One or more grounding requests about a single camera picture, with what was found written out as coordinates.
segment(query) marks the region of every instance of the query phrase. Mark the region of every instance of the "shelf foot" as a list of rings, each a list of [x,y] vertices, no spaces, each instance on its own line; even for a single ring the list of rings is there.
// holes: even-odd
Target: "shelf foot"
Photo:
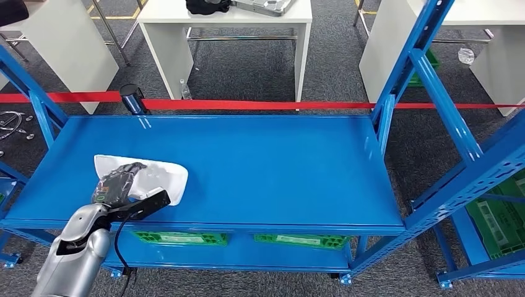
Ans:
[[[440,283],[440,288],[447,290],[452,289],[452,282],[450,280],[443,280],[443,276],[446,274],[446,271],[438,271],[436,273],[436,277],[438,279],[438,283]]]
[[[120,278],[124,275],[123,270],[124,267],[104,267],[108,269],[111,272],[112,278]]]
[[[350,277],[350,274],[348,273],[340,273],[339,274],[339,283],[341,285],[349,286],[352,284],[352,279]]]
[[[4,264],[4,268],[11,269],[11,268],[14,268],[16,264],[21,264],[21,263],[22,263],[22,258],[19,253],[11,254],[6,257],[6,263]]]

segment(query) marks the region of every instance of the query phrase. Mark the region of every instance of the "gray carpet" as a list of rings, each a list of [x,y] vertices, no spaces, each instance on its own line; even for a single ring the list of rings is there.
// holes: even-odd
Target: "gray carpet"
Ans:
[[[108,15],[131,15],[134,1],[101,0]],[[313,26],[306,65],[303,100],[366,101],[366,93],[358,64],[366,43],[363,28],[351,26],[354,18],[353,0],[312,0]],[[368,10],[378,7],[378,0],[367,1]],[[110,21],[123,40],[132,20]],[[367,16],[369,26],[373,16]],[[100,21],[95,21],[107,37]],[[291,34],[291,30],[200,30],[194,35],[215,34]],[[482,37],[478,31],[440,32],[443,38]],[[292,41],[222,41],[193,43],[195,66],[188,85],[195,98],[228,98],[268,101],[293,101]],[[458,61],[460,46],[433,45],[441,62],[438,70],[442,81],[456,102],[490,103],[490,99],[467,66]],[[64,91],[64,85],[29,45],[20,49],[28,56],[25,64],[31,75],[47,91]],[[149,49],[137,30],[125,49],[132,66],[124,67],[115,49],[111,49],[121,69],[110,89],[134,82],[149,98],[167,98],[160,74]],[[8,86],[3,92],[13,92]],[[406,91],[402,101],[428,101],[423,89]],[[85,113],[79,105],[64,105],[68,114]],[[2,105],[3,110],[32,113],[27,105]],[[98,114],[125,113],[119,104],[101,105]],[[349,113],[350,111],[331,111]],[[302,113],[326,113],[304,111]],[[486,139],[506,119],[497,110],[461,111],[479,141]],[[33,140],[12,136],[0,143],[5,151],[1,161],[31,175],[45,154],[45,145],[36,121],[24,123],[24,129],[35,131]],[[453,143],[438,115],[432,110],[396,111],[388,143],[387,167],[401,211],[407,215],[406,202],[417,197],[459,160]],[[455,256],[465,264],[450,224],[443,224]],[[25,262],[12,270],[0,270],[2,296],[28,296],[36,275],[45,260],[47,248],[12,238],[7,251],[20,251]],[[323,273],[216,272],[205,270],[140,269],[136,284],[126,296],[521,296],[525,285],[519,281],[467,280],[456,282],[454,289],[438,288],[434,273],[445,267],[431,231],[419,236],[389,257],[353,279],[350,287],[340,286]],[[97,278],[92,296],[115,296],[123,285],[103,271]]]

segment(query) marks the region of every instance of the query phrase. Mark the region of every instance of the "red barrier tape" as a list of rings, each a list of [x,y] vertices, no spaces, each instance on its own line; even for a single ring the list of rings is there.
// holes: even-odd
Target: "red barrier tape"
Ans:
[[[117,91],[109,92],[79,92],[79,93],[48,93],[56,103],[78,102],[120,102]],[[0,94],[0,103],[28,103],[22,94]],[[144,99],[144,105],[150,110],[330,110],[374,108],[374,103],[359,102],[265,102],[265,101],[233,101],[233,100],[167,100]],[[458,109],[480,108],[525,108],[514,104],[472,104],[457,103]],[[434,109],[433,103],[398,103],[397,109]]]
[[[64,92],[48,93],[55,103],[78,103],[78,102],[120,102],[117,91],[108,92]],[[0,103],[28,103],[29,100],[23,94],[0,94]]]

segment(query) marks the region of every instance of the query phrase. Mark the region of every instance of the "plastic bottle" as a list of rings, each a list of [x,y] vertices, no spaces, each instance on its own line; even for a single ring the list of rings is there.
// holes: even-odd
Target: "plastic bottle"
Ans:
[[[191,93],[189,92],[189,87],[188,85],[184,82],[183,79],[181,79],[181,94],[182,94],[182,99],[184,100],[191,100]]]
[[[474,52],[468,48],[460,48],[458,51],[458,58],[463,64],[472,65],[474,62]]]

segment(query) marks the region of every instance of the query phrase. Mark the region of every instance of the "green plastic crate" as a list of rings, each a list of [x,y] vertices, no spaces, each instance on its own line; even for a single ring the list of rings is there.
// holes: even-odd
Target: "green plastic crate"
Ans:
[[[428,50],[425,55],[427,56],[427,59],[430,62],[430,65],[432,65],[432,68],[434,68],[434,70],[438,69],[438,67],[440,66],[440,63],[437,60],[436,56],[434,56],[434,54],[430,50]],[[408,86],[409,87],[423,87],[423,82],[421,81],[417,73],[414,73],[414,75],[410,79]]]
[[[467,205],[489,257],[496,259],[525,249],[525,170],[488,193],[524,197],[524,203],[476,199]]]
[[[325,249],[342,249],[349,236],[338,235],[277,235],[277,234],[255,234],[255,241],[261,243],[286,243],[299,244]]]
[[[184,233],[134,231],[133,234],[147,243],[155,244],[206,244],[227,245],[225,233]]]

